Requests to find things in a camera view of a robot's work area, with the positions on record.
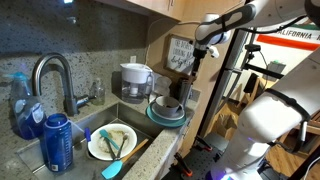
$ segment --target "label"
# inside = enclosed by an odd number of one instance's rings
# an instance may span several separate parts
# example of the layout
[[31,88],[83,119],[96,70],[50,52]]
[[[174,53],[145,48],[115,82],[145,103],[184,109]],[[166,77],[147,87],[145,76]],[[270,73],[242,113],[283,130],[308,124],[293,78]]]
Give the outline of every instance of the label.
[[32,107],[32,117],[34,119],[34,122],[39,123],[42,121],[44,116],[44,112],[43,112],[43,108],[42,105],[40,103],[36,103],[33,107]]
[[58,167],[59,167],[58,165],[52,164],[52,165],[51,165],[51,170],[52,170],[52,171],[58,171],[58,170],[59,170]]

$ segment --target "blue dish soap bottle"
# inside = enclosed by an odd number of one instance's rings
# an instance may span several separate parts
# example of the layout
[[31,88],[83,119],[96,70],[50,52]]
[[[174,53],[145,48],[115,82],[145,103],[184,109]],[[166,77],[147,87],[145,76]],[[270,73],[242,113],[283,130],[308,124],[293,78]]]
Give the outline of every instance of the blue dish soap bottle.
[[5,76],[13,78],[10,103],[21,137],[30,140],[41,136],[47,118],[38,98],[32,95],[28,77],[22,72]]

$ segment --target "kitchen sink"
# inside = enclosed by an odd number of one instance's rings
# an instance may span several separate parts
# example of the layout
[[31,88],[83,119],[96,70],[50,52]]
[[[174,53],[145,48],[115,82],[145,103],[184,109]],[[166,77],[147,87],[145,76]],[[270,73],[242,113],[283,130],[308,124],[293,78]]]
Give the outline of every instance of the kitchen sink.
[[[82,129],[89,127],[91,133],[93,133],[99,127],[110,123],[130,126],[137,134],[137,145],[144,139],[149,139],[143,148],[123,164],[119,174],[113,178],[122,179],[152,141],[160,134],[163,127],[150,121],[146,115],[122,103],[117,103],[79,121],[77,125]],[[43,141],[41,139],[19,150],[17,153],[38,179],[104,179],[101,172],[112,162],[102,161],[93,157],[88,151],[87,141],[84,139],[83,133],[74,126],[72,127],[72,137],[73,164],[67,170],[60,173],[51,172],[45,165],[44,151],[41,148],[43,147]]]

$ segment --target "chrome faucet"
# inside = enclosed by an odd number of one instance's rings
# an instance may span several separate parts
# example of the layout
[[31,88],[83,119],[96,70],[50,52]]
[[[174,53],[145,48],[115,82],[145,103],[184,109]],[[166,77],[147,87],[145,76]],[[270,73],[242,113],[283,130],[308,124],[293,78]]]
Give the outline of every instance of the chrome faucet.
[[83,96],[81,99],[77,100],[77,98],[73,94],[73,87],[72,87],[72,79],[71,79],[71,71],[68,61],[65,57],[58,53],[49,53],[45,56],[42,56],[33,69],[32,74],[32,86],[33,86],[33,94],[35,96],[41,95],[41,71],[46,66],[46,64],[51,59],[58,59],[64,69],[64,74],[66,76],[66,91],[65,91],[65,100],[64,100],[64,108],[68,116],[74,116],[79,114],[78,107],[84,105],[85,103],[89,102],[88,96]]

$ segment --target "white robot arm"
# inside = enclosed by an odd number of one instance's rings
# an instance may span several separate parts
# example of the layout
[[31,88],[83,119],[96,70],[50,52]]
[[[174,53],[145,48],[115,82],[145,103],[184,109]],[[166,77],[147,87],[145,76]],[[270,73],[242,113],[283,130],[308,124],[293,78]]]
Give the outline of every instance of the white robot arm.
[[[320,0],[256,0],[221,17],[206,18],[195,33],[192,75],[196,74],[208,44],[227,40],[225,32],[235,28],[274,25],[305,14],[319,26],[319,10]],[[257,168],[270,147],[266,143],[274,141],[320,109],[320,49],[272,89],[242,111],[237,131],[206,179],[261,179]]]

